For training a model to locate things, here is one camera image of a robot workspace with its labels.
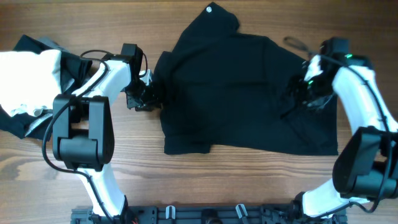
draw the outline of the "black mounting rail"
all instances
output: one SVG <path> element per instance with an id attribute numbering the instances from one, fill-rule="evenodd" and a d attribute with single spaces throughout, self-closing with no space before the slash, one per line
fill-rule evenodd
<path id="1" fill-rule="evenodd" d="M 306 218 L 289 221 L 286 214 L 289 204 L 267 204 L 247 206 L 247 218 L 238 217 L 233 206 L 222 207 L 175 207 L 175 218 L 166 219 L 165 207 L 129 207 L 137 216 L 137 224 L 347 224 L 346 211 L 342 210 L 331 218 L 320 222 L 309 221 Z M 73 209 L 71 224 L 92 224 L 91 209 Z"/>

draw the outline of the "white towel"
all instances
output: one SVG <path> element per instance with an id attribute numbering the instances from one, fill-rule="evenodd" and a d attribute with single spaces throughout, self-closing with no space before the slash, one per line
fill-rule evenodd
<path id="1" fill-rule="evenodd" d="M 61 51 L 0 52 L 0 105 L 9 115 L 40 115 L 61 93 Z"/>

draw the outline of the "black cable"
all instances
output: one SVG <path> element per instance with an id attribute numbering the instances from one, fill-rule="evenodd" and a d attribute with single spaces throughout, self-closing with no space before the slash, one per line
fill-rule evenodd
<path id="1" fill-rule="evenodd" d="M 60 111 L 58 111 L 58 113 L 56 113 L 56 114 L 53 116 L 53 118 L 51 119 L 49 125 L 47 126 L 47 129 L 45 130 L 44 138 L 43 138 L 43 139 L 47 139 L 48 136 L 49 136 L 49 134 L 51 134 L 51 132 L 52 132 L 52 127 L 53 127 L 54 123 L 56 122 L 56 120 L 59 118 L 59 116 L 62 114 L 62 112 L 65 111 L 67 108 L 69 108 L 71 105 L 74 105 L 80 98 L 82 98 L 85 94 L 87 94 L 88 92 L 90 92 L 90 91 L 91 91 L 91 90 L 104 78 L 104 76 L 105 76 L 105 75 L 107 74 L 107 72 L 109 71 L 108 65 L 107 65 L 103 60 L 97 59 L 97 58 L 85 58 L 85 57 L 83 57 L 84 55 L 86 55 L 86 54 L 88 54 L 88 53 L 91 53 L 91 52 L 102 52 L 102 53 L 106 53 L 106 54 L 111 54 L 111 53 L 109 53 L 109 52 L 107 52 L 107 51 L 105 51 L 105 50 L 88 50 L 88 51 L 86 51 L 86 52 L 83 52 L 83 53 L 80 55 L 80 58 L 82 58 L 82 59 L 86 59 L 86 60 L 95 60 L 95 61 L 98 61 L 98 62 L 102 63 L 102 64 L 105 66 L 104 72 L 103 72 L 103 73 L 101 74 L 101 76 L 100 76 L 97 80 L 95 80 L 94 83 L 91 84 L 83 93 L 79 94 L 79 95 L 76 96 L 74 99 L 70 100 L 67 104 L 65 104 L 65 105 L 60 109 Z M 107 218 L 111 223 L 114 223 L 114 220 L 110 217 L 108 211 L 106 211 L 105 206 L 104 206 L 104 203 L 101 201 L 100 196 L 98 195 L 98 192 L 97 192 L 97 190 L 96 190 L 96 188 L 95 188 L 95 185 L 94 185 L 94 183 L 93 183 L 93 181 L 92 181 L 90 175 L 85 174 L 84 172 L 77 171 L 77 170 L 62 169 L 62 168 L 59 168 L 59 167 L 57 167 L 56 165 L 54 165 L 54 164 L 50 161 L 49 157 L 47 156 L 46 141 L 45 141 L 45 140 L 43 141 L 43 144 L 42 144 L 42 154 L 43 154 L 44 161 L 45 161 L 51 168 L 53 168 L 53 169 L 55 169 L 55 170 L 57 170 L 57 171 L 59 171 L 59 172 L 64 172 L 64 173 L 69 173 L 69 174 L 78 174 L 78 175 L 82 175 L 83 177 L 86 177 L 88 183 L 89 183 L 90 186 L 91 186 L 91 189 L 93 190 L 94 196 L 95 196 L 95 198 L 96 198 L 96 200 L 97 200 L 99 206 L 101 207 L 103 213 L 105 214 L 106 218 Z"/>
<path id="2" fill-rule="evenodd" d="M 143 74 L 143 75 L 139 75 L 138 77 L 139 78 L 144 78 L 146 75 L 147 75 L 147 72 L 148 72 L 148 60 L 147 60 L 147 56 L 144 54 L 144 53 L 142 53 L 143 54 L 143 56 L 144 56 L 144 58 L 145 58 L 145 73 Z"/>
<path id="3" fill-rule="evenodd" d="M 310 54 L 313 54 L 313 55 L 318 54 L 316 52 L 313 52 L 313 51 L 309 50 L 309 48 L 303 42 L 301 42 L 298 39 L 293 38 L 293 37 L 285 37 L 284 38 L 284 43 L 287 44 L 288 46 L 291 46 L 291 47 L 296 48 L 298 50 L 307 52 L 309 55 Z M 325 216 L 331 215 L 333 213 L 336 213 L 336 212 L 339 212 L 339 211 L 341 211 L 343 209 L 351 207 L 352 205 L 358 206 L 361 210 L 363 210 L 366 213 L 372 213 L 372 212 L 374 212 L 377 209 L 377 206 L 379 205 L 380 201 L 382 200 L 381 197 L 382 197 L 382 194 L 384 192 L 384 187 L 385 187 L 386 181 L 387 181 L 388 176 L 390 174 L 391 163 L 392 163 L 391 132 L 390 132 L 388 124 L 387 124 L 387 117 L 386 117 L 386 115 L 384 115 L 383 110 L 382 110 L 381 105 L 380 105 L 380 102 L 377 99 L 377 96 L 376 96 L 375 92 L 373 91 L 373 89 L 371 88 L 368 80 L 363 78 L 356 70 L 350 68 L 347 64 L 345 64 L 343 62 L 340 62 L 340 61 L 338 61 L 336 59 L 333 59 L 333 58 L 331 58 L 329 56 L 326 56 L 326 55 L 319 54 L 319 56 L 322 59 L 325 59 L 325 60 L 327 60 L 327 61 L 329 61 L 331 63 L 335 63 L 335 64 L 337 64 L 337 65 L 339 65 L 341 67 L 347 68 L 349 71 L 353 72 L 363 82 L 363 84 L 368 88 L 369 92 L 372 94 L 372 97 L 374 98 L 374 101 L 376 102 L 377 109 L 379 110 L 379 113 L 380 113 L 380 116 L 381 116 L 381 121 L 382 121 L 382 123 L 384 125 L 384 129 L 386 130 L 386 133 L 387 133 L 387 142 L 388 142 L 388 144 L 387 144 L 387 153 L 388 153 L 388 155 L 387 155 L 387 166 L 386 166 L 386 169 L 384 171 L 384 175 L 383 175 L 383 179 L 382 179 L 382 182 L 381 182 L 381 185 L 380 185 L 380 188 L 379 188 L 379 192 L 377 194 L 376 200 L 373 202 L 373 206 L 371 207 L 371 209 L 368 210 L 367 208 L 365 208 L 363 205 L 361 205 L 358 202 L 348 202 L 346 205 L 344 205 L 344 206 L 342 206 L 340 208 L 337 208 L 336 210 L 333 210 L 333 211 L 330 211 L 330 212 L 326 212 L 325 214 L 319 215 L 319 216 L 317 216 L 315 218 L 321 218 L 321 217 L 325 217 Z"/>

